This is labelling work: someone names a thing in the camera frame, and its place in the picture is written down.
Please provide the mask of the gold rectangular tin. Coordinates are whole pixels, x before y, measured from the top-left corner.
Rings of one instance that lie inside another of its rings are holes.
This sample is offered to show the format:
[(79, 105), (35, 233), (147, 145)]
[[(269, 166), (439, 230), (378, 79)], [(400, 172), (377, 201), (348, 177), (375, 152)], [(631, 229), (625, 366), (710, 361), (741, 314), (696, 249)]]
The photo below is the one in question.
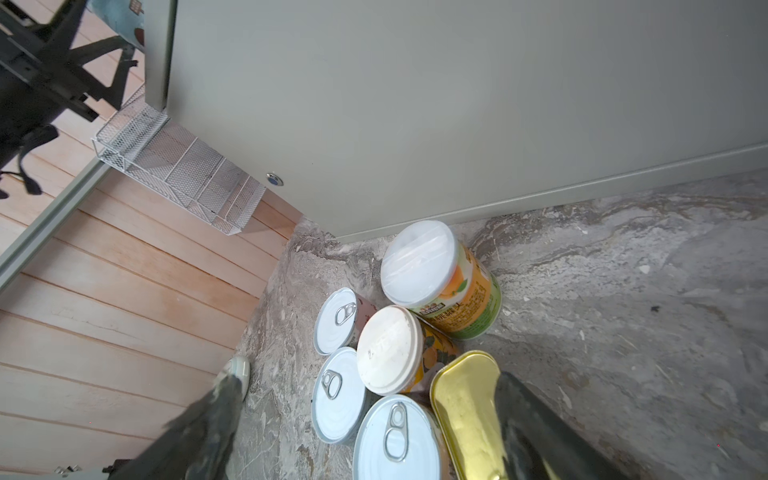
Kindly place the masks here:
[(457, 477), (507, 479), (494, 395), (500, 368), (480, 350), (468, 351), (442, 368), (430, 387), (430, 402)]

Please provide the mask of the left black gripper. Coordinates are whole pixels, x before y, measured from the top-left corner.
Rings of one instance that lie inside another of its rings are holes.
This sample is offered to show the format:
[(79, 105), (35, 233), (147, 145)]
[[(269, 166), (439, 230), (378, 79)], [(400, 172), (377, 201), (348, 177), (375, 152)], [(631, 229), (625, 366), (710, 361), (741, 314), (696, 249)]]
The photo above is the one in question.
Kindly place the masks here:
[[(40, 24), (12, 1), (1, 3), (1, 100), (25, 99), (45, 110), (73, 111), (86, 120), (97, 113), (85, 103), (92, 98), (119, 109), (130, 70), (137, 65), (135, 47), (112, 36), (75, 47), (86, 10), (85, 1), (65, 1), (51, 20)], [(84, 66), (113, 51), (121, 52), (109, 84)]]

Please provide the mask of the teal label can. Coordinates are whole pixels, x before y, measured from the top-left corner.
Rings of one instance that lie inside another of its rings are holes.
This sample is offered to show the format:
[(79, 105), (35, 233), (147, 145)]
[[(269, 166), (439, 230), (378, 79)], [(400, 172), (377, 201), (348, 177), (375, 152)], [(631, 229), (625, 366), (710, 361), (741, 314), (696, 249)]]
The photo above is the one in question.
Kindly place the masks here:
[(136, 49), (145, 51), (145, 13), (142, 1), (89, 0), (87, 9)]

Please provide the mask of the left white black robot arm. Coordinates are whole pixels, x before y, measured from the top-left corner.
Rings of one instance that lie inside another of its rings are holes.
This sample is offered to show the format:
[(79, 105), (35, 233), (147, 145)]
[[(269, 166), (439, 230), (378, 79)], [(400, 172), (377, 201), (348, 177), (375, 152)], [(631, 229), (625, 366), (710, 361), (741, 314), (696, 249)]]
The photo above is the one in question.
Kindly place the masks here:
[[(119, 36), (73, 45), (86, 6), (65, 1), (41, 24), (14, 2), (1, 3), (1, 175), (17, 178), (33, 196), (43, 190), (24, 170), (24, 157), (59, 136), (52, 122), (62, 112), (94, 121), (98, 113), (87, 99), (119, 109), (130, 69), (137, 65), (134, 45)], [(116, 50), (121, 57), (109, 85), (84, 69)]]

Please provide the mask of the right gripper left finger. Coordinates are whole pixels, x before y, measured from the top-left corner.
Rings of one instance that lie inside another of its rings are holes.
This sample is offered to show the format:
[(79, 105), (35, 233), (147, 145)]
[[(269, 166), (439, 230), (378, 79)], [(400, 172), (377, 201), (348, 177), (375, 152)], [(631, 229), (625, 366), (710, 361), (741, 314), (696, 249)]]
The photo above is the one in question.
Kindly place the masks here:
[(165, 425), (146, 450), (112, 479), (225, 479), (242, 411), (242, 381), (234, 375)]

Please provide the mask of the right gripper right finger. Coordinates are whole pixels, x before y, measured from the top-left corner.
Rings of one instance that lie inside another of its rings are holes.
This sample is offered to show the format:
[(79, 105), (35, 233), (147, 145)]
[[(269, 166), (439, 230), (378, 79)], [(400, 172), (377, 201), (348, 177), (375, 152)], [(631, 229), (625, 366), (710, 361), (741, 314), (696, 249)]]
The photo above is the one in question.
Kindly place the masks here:
[(511, 479), (625, 479), (514, 375), (500, 374), (494, 393)]

